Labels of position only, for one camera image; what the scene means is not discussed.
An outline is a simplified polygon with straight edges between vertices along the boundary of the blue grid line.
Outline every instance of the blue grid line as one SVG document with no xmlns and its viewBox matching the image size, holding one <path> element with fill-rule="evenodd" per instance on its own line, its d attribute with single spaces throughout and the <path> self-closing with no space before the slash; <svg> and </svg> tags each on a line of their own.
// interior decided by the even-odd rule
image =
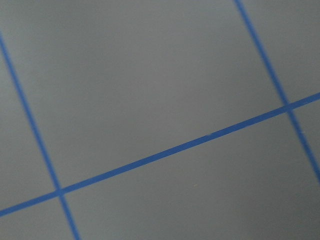
<svg viewBox="0 0 320 240">
<path fill-rule="evenodd" d="M 318 165 L 318 162 L 316 160 L 316 157 L 308 143 L 307 138 L 305 137 L 303 130 L 299 124 L 298 118 L 296 117 L 292 107 L 290 107 L 290 103 L 288 100 L 288 97 L 286 95 L 286 92 L 283 88 L 283 86 L 281 85 L 281 82 L 276 74 L 276 71 L 274 69 L 274 67 L 271 64 L 271 61 L 267 55 L 267 52 L 262 44 L 262 41 L 259 38 L 259 35 L 257 33 L 257 31 L 255 30 L 255 27 L 252 23 L 252 21 L 250 20 L 250 17 L 245 9 L 244 4 L 242 3 L 241 0 L 233 0 L 240 15 L 242 16 L 242 19 L 247 27 L 247 30 L 250 33 L 250 36 L 254 42 L 255 47 L 257 48 L 260 57 L 264 63 L 264 66 L 272 80 L 272 83 L 283 103 L 284 106 L 287 106 L 287 114 L 289 116 L 289 119 L 291 121 L 291 124 L 295 130 L 295 133 L 297 135 L 297 137 L 299 138 L 299 141 L 304 149 L 305 154 L 307 155 L 309 162 L 311 164 L 311 167 L 314 171 L 314 174 L 317 178 L 318 183 L 320 184 L 320 167 Z"/>
<path fill-rule="evenodd" d="M 284 113 L 287 112 L 288 108 L 291 108 L 291 109 L 300 108 L 300 107 L 302 107 L 304 105 L 310 104 L 310 103 L 318 101 L 318 100 L 320 100 L 320 92 L 316 93 L 314 95 L 305 97 L 305 98 L 303 98 L 301 100 L 292 102 L 288 106 L 279 107 L 277 109 L 268 111 L 268 112 L 263 113 L 261 115 L 252 117 L 252 118 L 250 118 L 248 120 L 245 120 L 245 121 L 239 122 L 237 124 L 231 125 L 229 127 L 226 127 L 224 129 L 218 130 L 218 131 L 213 132 L 213 133 L 211 133 L 209 135 L 205 135 L 203 137 L 199 137 L 197 139 L 194 139 L 194 140 L 191 140 L 189 142 L 183 143 L 181 145 L 172 147 L 170 149 L 167 149 L 165 151 L 162 151 L 162 152 L 159 152 L 157 154 L 151 155 L 149 157 L 143 158 L 141 160 L 129 163 L 127 165 L 121 166 L 121 167 L 116 168 L 114 170 L 111 170 L 111 171 L 102 173 L 100 175 L 91 177 L 91 178 L 89 178 L 87 180 L 80 181 L 78 183 L 69 185 L 67 187 L 64 187 L 61 191 L 64 194 L 76 191 L 78 189 L 87 187 L 87 186 L 95 184 L 97 182 L 109 179 L 109 178 L 114 177 L 116 175 L 125 173 L 127 171 L 133 170 L 133 169 L 138 168 L 138 167 L 141 167 L 143 165 L 152 163 L 152 162 L 154 162 L 156 160 L 160 160 L 160 159 L 168 157 L 170 155 L 179 153 L 179 152 L 181 152 L 183 150 L 195 147 L 197 145 L 206 143 L 208 141 L 220 138 L 220 137 L 225 136 L 227 134 L 231 134 L 231 133 L 236 132 L 238 130 L 241 130 L 241 129 L 244 129 L 246 127 L 258 124 L 260 122 L 263 122 L 265 120 L 271 119 L 271 118 L 276 117 L 278 115 L 284 114 Z M 3 210 L 0 210 L 0 217 L 3 217 L 5 215 L 14 213 L 16 211 L 31 207 L 33 205 L 42 203 L 44 201 L 53 199 L 53 198 L 58 197 L 58 196 L 59 196 L 59 193 L 57 191 L 54 191 L 54 192 L 50 192 L 48 194 L 33 198 L 31 200 L 25 201 L 23 203 L 20 203 L 20 204 L 5 208 Z"/>
<path fill-rule="evenodd" d="M 10 73 L 10 76 L 11 76 L 11 79 L 12 79 L 12 82 L 13 82 L 13 85 L 15 87 L 15 90 L 18 94 L 18 97 L 20 99 L 20 102 L 22 104 L 22 108 L 24 110 L 24 113 L 27 117 L 27 120 L 28 120 L 28 123 L 30 125 L 30 128 L 31 128 L 31 131 L 34 135 L 34 138 L 36 140 L 36 143 L 39 147 L 39 150 L 42 154 L 42 157 L 43 157 L 43 160 L 45 162 L 45 165 L 46 165 L 46 168 L 49 172 L 49 175 L 50 175 L 50 178 L 54 184 L 54 187 L 55 189 L 57 190 L 58 192 L 58 196 L 59 196 L 59 200 L 60 200 L 60 203 L 61 203 L 61 206 L 63 208 L 63 212 L 65 214 L 65 217 L 69 223 L 69 227 L 73 233 L 73 236 L 74 236 L 74 239 L 76 240 L 80 240 L 80 234 L 77 230 L 77 226 L 75 224 L 75 221 L 73 220 L 73 217 L 72 217 L 72 214 L 71 214 L 71 211 L 68 207 L 68 203 L 65 199 L 65 196 L 63 194 L 63 192 L 61 191 L 61 185 L 59 183 L 59 180 L 58 180 L 58 177 L 57 177 L 57 174 L 55 172 L 55 169 L 54 169 L 54 166 L 52 164 L 52 161 L 50 159 L 50 156 L 48 154 L 48 151 L 46 149 L 46 146 L 45 146 L 45 143 L 41 137 L 41 134 L 40 134 L 40 131 L 39 131 L 39 128 L 37 126 L 37 123 L 36 123 L 36 120 L 32 114 L 32 111 L 31 111 L 31 108 L 28 104 L 28 101 L 27 101 L 27 97 L 23 91 L 23 88 L 22 88 L 22 85 L 19 81 L 19 78 L 18 78 L 18 75 L 16 73 L 16 70 L 14 68 L 14 65 L 11 61 L 11 58 L 10 58 L 10 55 L 9 55 L 9 52 L 7 50 L 7 47 L 5 45 L 5 42 L 4 42 L 4 39 L 2 37 L 2 34 L 0 32 L 0 48 L 1 48 L 1 51 L 2 51 L 2 55 L 3 55 L 3 58 L 4 58 L 4 61 L 6 63 L 6 66 L 7 66 L 7 69 Z"/>
</svg>

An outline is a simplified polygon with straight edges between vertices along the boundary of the gray floor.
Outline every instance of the gray floor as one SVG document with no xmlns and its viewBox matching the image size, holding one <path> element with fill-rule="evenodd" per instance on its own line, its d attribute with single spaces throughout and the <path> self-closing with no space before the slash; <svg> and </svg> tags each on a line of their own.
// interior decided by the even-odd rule
<svg viewBox="0 0 320 240">
<path fill-rule="evenodd" d="M 282 106 L 232 0 L 1 0 L 0 29 L 63 187 Z M 320 3 L 244 0 L 290 101 L 320 92 Z M 0 210 L 55 190 L 0 59 Z M 320 159 L 320 101 L 295 110 Z M 65 195 L 84 240 L 318 240 L 286 114 Z M 73 239 L 57 198 L 0 239 Z"/>
</svg>

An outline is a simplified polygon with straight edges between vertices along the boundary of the blue stripe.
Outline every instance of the blue stripe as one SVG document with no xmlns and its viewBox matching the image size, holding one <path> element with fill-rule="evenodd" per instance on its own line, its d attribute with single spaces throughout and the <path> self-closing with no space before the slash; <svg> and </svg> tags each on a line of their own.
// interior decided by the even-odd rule
<svg viewBox="0 0 320 240">
<path fill-rule="evenodd" d="M 51 180 L 54 184 L 54 187 L 55 189 L 60 193 L 61 191 L 61 186 L 60 186 L 60 183 L 59 183 L 59 180 L 57 178 L 57 175 L 56 175 L 56 172 L 55 172 L 55 169 L 54 169 L 54 166 L 51 162 L 51 159 L 49 157 L 49 154 L 47 152 L 47 149 L 45 147 L 45 143 L 40 135 L 40 131 L 38 129 L 38 126 L 36 124 L 36 120 L 35 118 L 33 117 L 33 114 L 31 112 L 31 108 L 28 104 L 28 101 L 27 101 L 27 97 L 23 91 L 23 88 L 22 88 L 22 85 L 20 84 L 20 81 L 19 81 L 19 78 L 18 78 L 18 75 L 15 71 L 15 68 L 14 68 L 14 65 L 11 61 L 11 58 L 9 56 L 9 52 L 7 50 L 7 47 L 5 45 L 5 42 L 3 40 L 3 37 L 2 37 L 2 34 L 0 33 L 0 48 L 1 48 L 1 51 L 2 51 L 2 54 L 3 54 L 3 57 L 4 57 L 4 61 L 6 63 L 6 66 L 8 68 L 8 71 L 10 73 L 10 76 L 11 76 L 11 79 L 13 81 L 13 85 L 16 89 L 16 92 L 18 94 L 18 97 L 20 99 L 20 102 L 22 104 L 22 107 L 24 109 L 24 112 L 25 112 L 25 115 L 28 119 L 28 122 L 29 122 L 29 125 L 31 127 L 31 130 L 33 132 L 33 135 L 35 137 L 35 140 L 37 142 L 37 145 L 40 149 L 40 152 L 42 154 L 42 157 L 44 159 L 44 162 L 46 164 L 46 167 L 47 167 L 47 170 L 50 174 L 50 177 L 51 177 Z M 76 228 L 76 224 L 72 218 L 72 215 L 71 215 L 71 212 L 68 208 L 68 206 L 66 205 L 66 200 L 64 199 L 64 196 L 63 194 L 59 194 L 59 199 L 60 199 L 60 203 L 62 205 L 62 208 L 64 210 L 64 213 L 65 213 L 65 216 L 68 220 L 68 223 L 69 223 L 69 226 L 70 226 L 70 229 L 73 233 L 73 236 L 76 240 L 80 240 L 80 235 L 79 235 L 79 232 Z"/>
<path fill-rule="evenodd" d="M 238 11 L 240 12 L 240 15 L 242 16 L 243 18 L 243 21 L 250 33 L 250 36 L 260 54 L 260 57 L 264 63 L 264 66 L 267 70 L 267 72 L 269 73 L 269 76 L 273 82 L 273 85 L 282 101 L 282 104 L 284 106 L 287 106 L 287 114 L 290 118 L 290 121 L 291 121 L 291 124 L 295 130 L 295 133 L 297 135 L 297 137 L 299 138 L 299 141 L 304 149 L 304 152 L 305 154 L 307 155 L 308 159 L 309 159 L 309 162 L 312 166 L 312 169 L 315 173 L 315 176 L 318 180 L 318 182 L 320 183 L 320 168 L 319 168 L 319 165 L 318 165 L 318 162 L 316 160 L 316 157 L 313 153 L 313 151 L 311 150 L 311 147 L 307 141 L 307 138 L 305 137 L 305 135 L 303 134 L 303 131 L 302 131 L 302 128 L 299 124 L 299 121 L 293 111 L 293 109 L 291 107 L 289 107 L 289 101 L 288 101 L 288 98 L 286 96 L 286 93 L 279 81 L 279 78 L 276 74 L 276 71 L 274 70 L 272 64 L 271 64 L 271 61 L 267 55 L 267 52 L 265 51 L 264 47 L 263 47 L 263 44 L 261 42 L 261 40 L 259 39 L 259 36 L 254 28 L 254 25 L 252 24 L 250 18 L 249 18 L 249 15 L 245 9 L 245 6 L 243 5 L 242 1 L 241 0 L 233 0 Z"/>
<path fill-rule="evenodd" d="M 295 101 L 295 102 L 291 103 L 289 105 L 289 107 L 291 107 L 292 109 L 296 109 L 296 108 L 300 108 L 300 107 L 302 107 L 304 105 L 310 104 L 310 103 L 318 101 L 318 100 L 320 100 L 320 92 L 317 93 L 317 94 L 308 96 L 306 98 L 303 98 L 301 100 Z M 236 132 L 238 130 L 244 129 L 244 128 L 248 127 L 248 126 L 263 122 L 265 120 L 268 120 L 270 118 L 273 118 L 273 117 L 276 117 L 276 116 L 278 116 L 280 114 L 283 114 L 286 111 L 287 111 L 287 108 L 285 106 L 277 108 L 275 110 L 266 112 L 266 113 L 261 114 L 259 116 L 250 118 L 248 120 L 239 122 L 239 123 L 234 124 L 232 126 L 229 126 L 229 127 L 224 128 L 224 129 L 221 129 L 219 131 L 216 131 L 216 132 L 214 132 L 214 133 L 212 133 L 210 135 L 203 136 L 203 137 L 197 138 L 195 140 L 189 141 L 187 143 L 181 144 L 181 145 L 179 145 L 179 146 L 182 146 L 180 148 L 179 148 L 179 146 L 176 146 L 176 147 L 170 148 L 168 150 L 162 151 L 160 153 L 157 153 L 155 155 L 146 157 L 144 159 L 141 159 L 141 160 L 135 161 L 133 163 L 127 164 L 125 166 L 119 167 L 117 169 L 114 169 L 114 170 L 108 171 L 106 173 L 100 174 L 98 176 L 94 176 L 94 177 L 91 177 L 91 178 L 89 178 L 87 180 L 72 184 L 70 186 L 67 186 L 67 187 L 63 188 L 61 191 L 63 193 L 73 192 L 75 190 L 87 187 L 87 186 L 92 185 L 94 183 L 106 180 L 106 179 L 111 178 L 113 176 L 119 175 L 121 173 L 125 173 L 127 171 L 133 170 L 133 169 L 138 168 L 140 166 L 143 166 L 143 165 L 146 165 L 148 163 L 154 162 L 154 161 L 159 160 L 161 158 L 165 158 L 165 157 L 170 156 L 172 154 L 181 152 L 181 151 L 183 151 L 185 149 L 195 147 L 195 146 L 197 146 L 197 145 L 199 145 L 201 143 L 208 142 L 210 140 L 213 140 L 213 139 L 222 137 L 224 135 Z M 8 214 L 11 214 L 11 213 L 14 213 L 16 211 L 19 211 L 19 210 L 22 210 L 22 209 L 25 209 L 25 208 L 28 208 L 28 207 L 31 207 L 33 205 L 42 203 L 44 201 L 50 200 L 50 199 L 58 197 L 58 196 L 59 196 L 59 194 L 57 193 L 57 191 L 54 191 L 54 192 L 45 194 L 43 196 L 36 197 L 36 198 L 31 199 L 29 201 L 25 201 L 23 203 L 20 203 L 20 204 L 5 208 L 3 210 L 0 210 L 0 217 L 8 215 Z"/>
</svg>

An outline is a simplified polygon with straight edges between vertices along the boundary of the gray tile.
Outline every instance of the gray tile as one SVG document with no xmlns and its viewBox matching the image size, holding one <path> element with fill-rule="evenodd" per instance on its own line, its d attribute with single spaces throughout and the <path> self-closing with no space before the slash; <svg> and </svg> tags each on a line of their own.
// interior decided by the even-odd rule
<svg viewBox="0 0 320 240">
<path fill-rule="evenodd" d="M 0 218 L 0 239 L 4 240 L 71 240 L 60 203 L 57 199 Z"/>
<path fill-rule="evenodd" d="M 243 2 L 289 99 L 320 92 L 320 1 Z"/>
<path fill-rule="evenodd" d="M 0 27 L 64 186 L 280 106 L 232 1 L 24 1 Z"/>
<path fill-rule="evenodd" d="M 300 107 L 295 112 L 311 149 L 320 164 L 320 101 Z"/>
<path fill-rule="evenodd" d="M 96 240 L 317 240 L 319 198 L 285 114 L 67 195 Z"/>
<path fill-rule="evenodd" d="M 0 69 L 0 209 L 3 209 L 54 188 L 2 57 Z"/>
</svg>

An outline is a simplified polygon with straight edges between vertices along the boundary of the diagonal blue line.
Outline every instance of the diagonal blue line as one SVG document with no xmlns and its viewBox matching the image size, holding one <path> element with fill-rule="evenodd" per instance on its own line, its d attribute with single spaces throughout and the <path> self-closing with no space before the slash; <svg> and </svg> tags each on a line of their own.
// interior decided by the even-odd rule
<svg viewBox="0 0 320 240">
<path fill-rule="evenodd" d="M 18 94 L 18 97 L 20 99 L 22 107 L 24 109 L 25 115 L 26 115 L 27 120 L 29 122 L 29 125 L 31 127 L 31 130 L 33 132 L 33 135 L 35 137 L 37 145 L 38 145 L 38 147 L 40 149 L 40 152 L 42 154 L 42 157 L 44 159 L 44 162 L 45 162 L 45 165 L 47 167 L 47 170 L 48 170 L 48 172 L 50 174 L 51 180 L 52 180 L 52 182 L 54 184 L 55 189 L 59 193 L 59 195 L 58 195 L 59 196 L 59 200 L 60 200 L 61 206 L 63 208 L 64 214 L 65 214 L 65 216 L 66 216 L 66 218 L 68 220 L 70 229 L 71 229 L 71 231 L 73 233 L 74 238 L 76 240 L 80 240 L 80 235 L 79 235 L 79 232 L 77 230 L 75 221 L 73 220 L 71 211 L 68 208 L 66 199 L 65 199 L 63 193 L 61 192 L 61 186 L 60 186 L 59 180 L 57 178 L 54 166 L 53 166 L 53 164 L 51 162 L 51 159 L 50 159 L 49 154 L 47 152 L 47 149 L 45 147 L 45 143 L 44 143 L 44 141 L 43 141 L 43 139 L 42 139 L 42 137 L 40 135 L 40 131 L 39 131 L 38 126 L 36 124 L 36 120 L 35 120 L 32 112 L 31 112 L 31 108 L 30 108 L 30 106 L 28 104 L 27 97 L 26 97 L 26 95 L 25 95 L 25 93 L 23 91 L 22 85 L 20 84 L 18 75 L 17 75 L 16 70 L 14 68 L 14 65 L 13 65 L 13 63 L 11 61 L 11 58 L 9 56 L 9 52 L 7 50 L 7 47 L 5 45 L 5 42 L 4 42 L 4 39 L 3 39 L 1 33 L 0 33 L 0 48 L 1 48 L 1 51 L 2 51 L 2 55 L 4 57 L 4 61 L 6 63 L 6 66 L 8 68 L 9 73 L 10 73 L 13 85 L 14 85 L 14 87 L 16 89 L 16 92 Z"/>
<path fill-rule="evenodd" d="M 317 100 L 320 100 L 320 92 L 316 93 L 314 95 L 308 96 L 306 98 L 303 98 L 301 100 L 295 101 L 295 102 L 291 103 L 289 105 L 289 107 L 292 108 L 292 109 L 296 109 L 296 108 L 300 108 L 300 107 L 302 107 L 304 105 L 310 104 L 312 102 L 315 102 Z M 206 140 L 208 142 L 208 141 L 213 140 L 215 138 L 222 137 L 222 136 L 230 134 L 232 132 L 236 132 L 236 131 L 238 131 L 240 129 L 244 129 L 244 128 L 248 127 L 248 126 L 251 126 L 251 125 L 263 122 L 265 120 L 268 120 L 270 118 L 276 117 L 276 116 L 278 116 L 280 114 L 285 113 L 286 111 L 287 111 L 287 108 L 285 106 L 277 108 L 277 109 L 274 109 L 272 111 L 266 112 L 266 113 L 261 114 L 259 116 L 250 118 L 248 120 L 239 122 L 239 123 L 234 124 L 232 126 L 229 126 L 229 127 L 224 128 L 224 129 L 221 129 L 219 131 L 216 131 L 216 132 L 214 132 L 214 133 L 212 133 L 210 135 L 204 136 L 202 141 L 203 141 L 203 143 L 205 143 L 204 140 Z M 200 140 L 197 141 L 197 140 L 199 140 L 199 138 L 187 142 L 188 144 L 186 144 L 186 145 L 185 144 L 181 144 L 179 146 L 192 148 L 192 147 L 195 147 L 196 145 L 201 144 L 201 141 Z M 70 193 L 70 192 L 76 191 L 78 189 L 81 189 L 81 188 L 87 187 L 89 185 L 92 185 L 94 183 L 106 180 L 106 179 L 111 178 L 113 176 L 119 175 L 121 173 L 125 173 L 127 171 L 133 170 L 135 168 L 138 168 L 140 166 L 146 165 L 148 163 L 154 162 L 154 161 L 159 160 L 161 158 L 165 158 L 167 156 L 170 156 L 172 154 L 178 153 L 178 152 L 183 151 L 185 149 L 188 149 L 188 148 L 183 149 L 182 147 L 179 148 L 179 146 L 170 148 L 170 149 L 165 150 L 163 152 L 160 152 L 160 153 L 157 153 L 155 155 L 146 157 L 146 158 L 144 158 L 142 160 L 138 160 L 136 162 L 127 164 L 127 165 L 119 167 L 117 169 L 108 171 L 108 172 L 100 174 L 98 176 L 94 176 L 94 177 L 89 178 L 87 180 L 72 184 L 70 186 L 67 186 L 67 187 L 63 188 L 61 191 L 64 192 L 64 193 Z M 43 196 L 39 196 L 39 197 L 36 197 L 34 199 L 25 201 L 23 203 L 20 203 L 20 204 L 17 204 L 17 205 L 2 209 L 2 210 L 0 210 L 0 217 L 8 215 L 8 214 L 11 214 L 11 213 L 14 213 L 16 211 L 19 211 L 19 210 L 22 210 L 22 209 L 25 209 L 25 208 L 28 208 L 28 207 L 31 207 L 33 205 L 42 203 L 44 201 L 50 200 L 50 199 L 58 197 L 58 196 L 59 196 L 59 194 L 57 193 L 57 191 L 54 191 L 54 192 L 45 194 Z"/>
<path fill-rule="evenodd" d="M 268 72 L 268 74 L 270 75 L 270 78 L 272 80 L 272 83 L 282 101 L 282 104 L 284 106 L 287 106 L 287 114 L 290 118 L 290 121 L 291 121 L 291 124 L 295 130 L 295 133 L 297 135 L 297 137 L 299 138 L 299 141 L 304 149 L 304 152 L 305 154 L 307 155 L 308 159 L 309 159 L 309 162 L 312 166 L 312 169 L 315 173 L 315 176 L 318 180 L 318 182 L 320 183 L 320 168 L 319 168 L 319 165 L 318 165 L 318 162 L 316 160 L 316 157 L 313 153 L 313 151 L 311 150 L 311 147 L 307 141 L 307 138 L 305 137 L 303 131 L 302 131 L 302 128 L 299 124 L 299 121 L 293 111 L 293 109 L 291 107 L 289 107 L 289 101 L 288 101 L 288 98 L 286 96 L 286 93 L 285 93 L 285 90 L 284 88 L 282 87 L 280 81 L 279 81 L 279 78 L 276 74 L 276 71 L 275 69 L 273 68 L 272 64 L 271 64 L 271 61 L 267 55 L 267 52 L 265 51 L 265 48 L 262 44 L 262 41 L 260 40 L 259 38 L 259 35 L 258 33 L 256 32 L 255 28 L 254 28 L 254 25 L 253 23 L 251 22 L 250 18 L 249 18 L 249 15 L 245 9 L 245 6 L 243 5 L 242 1 L 241 0 L 233 0 L 240 15 L 242 16 L 243 18 L 243 21 L 250 33 L 250 36 L 255 44 L 255 47 L 257 48 L 259 54 L 260 54 L 260 57 L 264 63 L 264 66 Z"/>
</svg>

